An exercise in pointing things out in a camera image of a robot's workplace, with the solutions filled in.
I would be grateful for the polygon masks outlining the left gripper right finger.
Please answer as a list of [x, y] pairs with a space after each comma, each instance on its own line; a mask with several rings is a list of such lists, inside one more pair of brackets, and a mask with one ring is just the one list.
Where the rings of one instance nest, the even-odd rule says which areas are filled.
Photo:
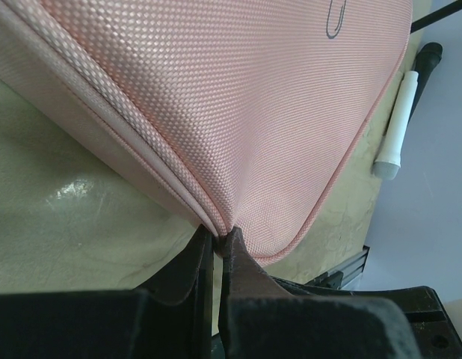
[[221, 298], [290, 298], [291, 294], [273, 280], [249, 255], [243, 232], [234, 227], [222, 245]]

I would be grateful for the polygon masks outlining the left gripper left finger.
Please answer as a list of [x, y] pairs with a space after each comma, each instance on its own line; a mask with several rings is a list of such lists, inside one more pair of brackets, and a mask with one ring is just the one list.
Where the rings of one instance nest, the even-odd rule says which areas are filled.
[[185, 248], [168, 264], [141, 284], [152, 297], [165, 305], [181, 304], [198, 280], [200, 270], [213, 271], [213, 235], [200, 225]]

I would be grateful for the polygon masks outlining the pink medicine kit case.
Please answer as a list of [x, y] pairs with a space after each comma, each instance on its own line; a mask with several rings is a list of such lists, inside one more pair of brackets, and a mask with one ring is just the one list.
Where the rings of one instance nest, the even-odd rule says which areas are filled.
[[267, 266], [306, 235], [406, 51], [411, 1], [0, 1], [0, 79]]

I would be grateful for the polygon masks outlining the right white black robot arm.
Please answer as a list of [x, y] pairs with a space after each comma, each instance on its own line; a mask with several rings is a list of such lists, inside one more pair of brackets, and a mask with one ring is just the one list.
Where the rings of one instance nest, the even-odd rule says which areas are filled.
[[437, 293], [428, 286], [384, 291], [351, 291], [274, 279], [294, 295], [386, 298], [405, 314], [423, 358], [462, 358], [462, 340]]

